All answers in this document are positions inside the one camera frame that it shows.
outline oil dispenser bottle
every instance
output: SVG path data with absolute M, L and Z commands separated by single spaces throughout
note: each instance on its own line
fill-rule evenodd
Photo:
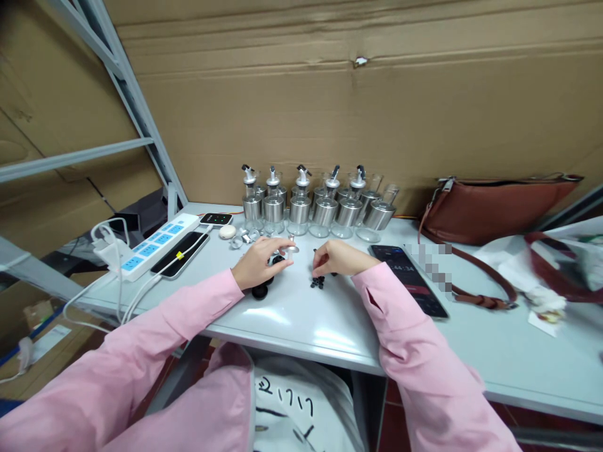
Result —
M 308 196 L 308 185 L 312 177 L 304 165 L 299 165 L 297 170 L 300 176 L 295 181 L 296 190 L 291 190 L 291 208 L 289 209 L 289 224 L 287 231 L 293 235 L 303 235 L 308 232 L 308 219 L 310 217 L 310 208 L 312 202 Z
M 322 173 L 320 175 L 320 183 L 317 187 L 314 188 L 314 196 L 312 197 L 312 210 L 310 211 L 310 218 L 314 217 L 314 211 L 316 210 L 316 202 L 321 199 L 327 192 L 327 189 L 325 188 L 325 182 L 330 177 L 331 173 Z
M 341 185 L 335 194 L 335 201 L 340 202 L 342 199 L 347 198 L 347 194 L 350 191 L 350 182 L 356 179 L 357 172 L 347 173 L 345 185 Z
M 354 235 L 354 225 L 362 208 L 360 192 L 366 186 L 364 167 L 358 165 L 356 177 L 350 180 L 347 197 L 339 201 L 339 213 L 331 226 L 333 235 L 340 239 L 349 239 Z
M 262 221 L 261 205 L 262 197 L 256 191 L 256 177 L 248 165 L 241 168 L 245 171 L 243 183 L 245 184 L 245 196 L 243 197 L 243 212 L 245 213 L 245 229 L 262 230 L 264 222 Z
M 316 201 L 316 209 L 312 218 L 312 224 L 310 225 L 310 233 L 319 239 L 329 235 L 329 228 L 339 207 L 339 203 L 335 201 L 335 194 L 339 187 L 339 181 L 337 180 L 338 172 L 339 165 L 336 165 L 330 178 L 325 180 L 324 196 Z
M 289 204 L 289 189 L 287 189 L 287 187 L 285 185 L 283 185 L 283 172 L 282 171 L 277 171 L 276 177 L 281 181 L 280 184 L 278 185 L 278 194 L 281 195 L 283 197 L 283 199 L 285 199 L 285 202 L 283 203 L 283 210 L 286 210 L 287 205 Z
M 364 223 L 364 220 L 368 216 L 369 205 L 373 201 L 381 199 L 381 194 L 379 193 L 379 185 L 381 185 L 382 179 L 383 176 L 379 174 L 373 174 L 371 176 L 366 177 L 366 187 L 364 187 L 364 190 L 360 194 L 360 202 L 362 203 L 362 208 L 360 209 L 360 213 L 358 214 L 356 226 L 362 226 L 362 223 Z
M 358 237 L 369 243 L 377 243 L 381 240 L 381 231 L 386 228 L 391 217 L 396 213 L 393 203 L 399 191 L 400 188 L 394 184 L 385 187 L 382 199 L 371 203 L 364 224 L 356 229 Z
M 280 234 L 285 230 L 285 198 L 279 194 L 280 179 L 276 177 L 274 166 L 270 167 L 270 177 L 266 180 L 268 193 L 264 198 L 264 231 Z
M 253 176 L 256 178 L 256 193 L 262 198 L 266 198 L 266 194 L 268 193 L 268 189 L 266 188 L 266 185 L 262 185 L 261 180 L 262 180 L 262 172 L 260 170 L 255 170 L 252 169 L 252 174 Z M 261 211 L 262 211 L 262 218 L 264 218 L 264 203 L 260 203 L 261 204 Z

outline person's left hand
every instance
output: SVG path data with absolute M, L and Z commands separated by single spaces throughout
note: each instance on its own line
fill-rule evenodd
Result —
M 251 289 L 292 265 L 293 261 L 285 259 L 273 266 L 268 266 L 268 259 L 274 252 L 287 246 L 295 246 L 295 243 L 288 239 L 260 237 L 232 269 L 232 275 L 237 281 L 239 289 Z

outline small device with display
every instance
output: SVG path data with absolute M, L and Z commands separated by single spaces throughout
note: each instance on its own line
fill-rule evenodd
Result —
M 387 262 L 425 314 L 436 320 L 450 318 L 402 248 L 373 245 L 369 247 L 369 252 L 381 262 Z
M 213 225 L 214 227 L 222 227 L 230 224 L 232 221 L 232 215 L 229 213 L 206 213 L 201 218 L 202 225 Z
M 171 251 L 169 251 L 169 253 L 163 256 L 163 258 L 151 268 L 151 273 L 155 274 L 160 272 L 171 261 L 178 258 L 176 262 L 161 273 L 161 276 L 167 279 L 177 278 L 208 240 L 209 235 L 204 232 L 189 232 L 176 246 L 174 246 L 174 248 L 172 248 Z M 195 247 L 183 255 L 183 253 L 193 245 L 195 245 Z

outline white table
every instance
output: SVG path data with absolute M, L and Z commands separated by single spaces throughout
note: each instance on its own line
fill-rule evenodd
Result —
M 189 203 L 184 212 L 233 212 L 240 207 Z M 234 225 L 242 225 L 242 215 Z M 281 234 L 286 237 L 286 230 Z M 219 271 L 233 267 L 247 249 L 229 249 L 228 242 L 210 233 L 210 240 L 182 275 L 162 280 L 146 294 L 135 313 L 157 306 L 182 286 L 193 285 Z M 263 301 L 247 295 L 224 316 L 212 323 L 204 335 L 251 347 L 314 360 L 369 374 L 383 375 L 379 364 L 379 342 L 360 296 L 350 279 L 327 275 L 324 290 L 310 288 L 313 249 L 325 239 L 310 234 L 296 238 L 300 253 L 295 265 L 274 279 Z M 366 250 L 357 237 L 351 245 Z M 416 244 L 412 222 L 393 219 L 383 233 L 382 245 Z M 465 251 L 475 247 L 463 247 Z M 484 273 L 458 257 L 432 254 L 438 271 L 452 274 L 465 290 L 503 297 L 504 293 Z M 150 276 L 123 287 L 127 305 Z M 527 322 L 528 309 L 492 312 L 451 301 L 426 278 L 451 319 L 438 322 L 451 348 L 486 382 L 486 396 L 494 402 L 603 424 L 603 309 L 571 304 L 567 324 L 553 338 Z M 91 289 L 82 304 L 101 313 L 114 313 L 117 281 Z

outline phone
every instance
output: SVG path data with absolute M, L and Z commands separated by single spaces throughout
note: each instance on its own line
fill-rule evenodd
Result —
M 195 247 L 187 252 L 182 259 L 177 260 L 166 268 L 163 273 L 161 273 L 161 276 L 164 276 L 167 279 L 176 279 L 180 273 L 182 273 L 190 260 L 197 255 L 199 250 L 209 240 L 209 235 L 207 235 L 205 232 L 189 232 L 187 235 L 185 235 L 169 253 L 163 256 L 161 260 L 157 262 L 153 268 L 151 268 L 151 273 L 159 273 L 166 265 L 178 257 L 178 253 L 184 253 L 198 240 L 199 242 L 195 245 Z
M 369 247 L 369 252 L 381 262 L 387 262 L 394 275 L 404 284 L 406 290 L 413 296 L 425 314 L 437 320 L 450 318 L 402 248 L 372 245 Z
M 201 218 L 202 225 L 213 225 L 213 226 L 224 226 L 230 224 L 232 221 L 232 215 L 229 213 L 206 213 Z

